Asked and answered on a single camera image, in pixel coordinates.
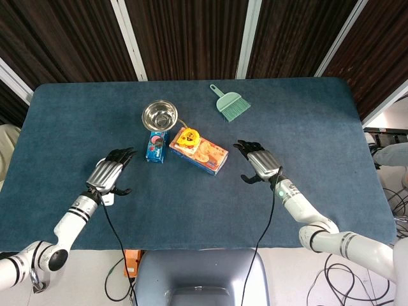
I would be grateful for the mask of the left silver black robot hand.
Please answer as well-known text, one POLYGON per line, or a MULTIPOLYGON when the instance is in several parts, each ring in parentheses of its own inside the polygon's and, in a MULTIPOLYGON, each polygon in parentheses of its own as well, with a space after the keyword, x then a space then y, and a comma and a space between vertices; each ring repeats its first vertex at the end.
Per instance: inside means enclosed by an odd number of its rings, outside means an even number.
POLYGON ((130 188, 119 189, 116 187, 116 182, 135 154, 136 151, 132 147, 112 150, 104 160, 96 165, 85 185, 90 190, 97 191, 101 196, 108 193, 118 196, 128 195, 132 190, 130 188))

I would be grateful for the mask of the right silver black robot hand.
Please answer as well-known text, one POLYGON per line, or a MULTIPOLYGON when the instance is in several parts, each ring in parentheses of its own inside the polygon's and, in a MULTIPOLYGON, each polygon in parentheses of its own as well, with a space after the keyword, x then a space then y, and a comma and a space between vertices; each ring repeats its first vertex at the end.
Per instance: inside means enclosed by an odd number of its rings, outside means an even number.
POLYGON ((271 189, 274 189, 275 184, 286 179, 280 162, 260 143, 238 140, 233 146, 248 160, 256 173, 251 178, 242 174, 240 177, 245 183, 269 182, 271 189))

